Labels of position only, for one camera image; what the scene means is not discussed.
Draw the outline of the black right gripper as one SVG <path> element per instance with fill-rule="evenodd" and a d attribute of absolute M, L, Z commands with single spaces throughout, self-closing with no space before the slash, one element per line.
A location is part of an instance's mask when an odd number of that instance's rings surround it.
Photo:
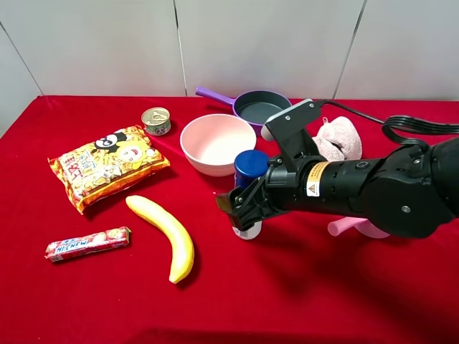
<path fill-rule="evenodd" d="M 287 171 L 280 156 L 269 158 L 266 173 L 247 188 L 235 187 L 215 197 L 219 210 L 229 214 L 232 226 L 247 231 L 256 222 L 280 216 L 299 207 L 304 199 L 303 179 L 308 161 Z"/>

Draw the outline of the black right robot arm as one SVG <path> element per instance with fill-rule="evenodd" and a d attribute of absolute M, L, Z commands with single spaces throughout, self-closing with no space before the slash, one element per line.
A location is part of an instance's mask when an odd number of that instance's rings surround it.
<path fill-rule="evenodd" d="M 289 211 L 307 211 L 368 219 L 391 235 L 426 238 L 458 217 L 458 139 L 404 145 L 379 159 L 271 160 L 264 176 L 216 202 L 242 231 Z"/>

